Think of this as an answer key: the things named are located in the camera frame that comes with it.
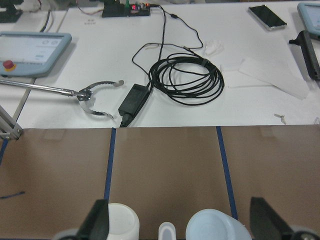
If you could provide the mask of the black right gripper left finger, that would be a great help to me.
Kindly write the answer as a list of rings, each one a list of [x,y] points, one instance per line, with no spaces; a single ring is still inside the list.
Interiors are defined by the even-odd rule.
[[[109,201],[99,199],[95,201],[75,237],[77,240],[106,240],[109,231]]]

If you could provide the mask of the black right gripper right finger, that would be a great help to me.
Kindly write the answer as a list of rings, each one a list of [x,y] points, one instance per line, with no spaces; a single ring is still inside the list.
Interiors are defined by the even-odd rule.
[[[263,197],[251,198],[249,223],[255,240],[290,240],[294,234]]]

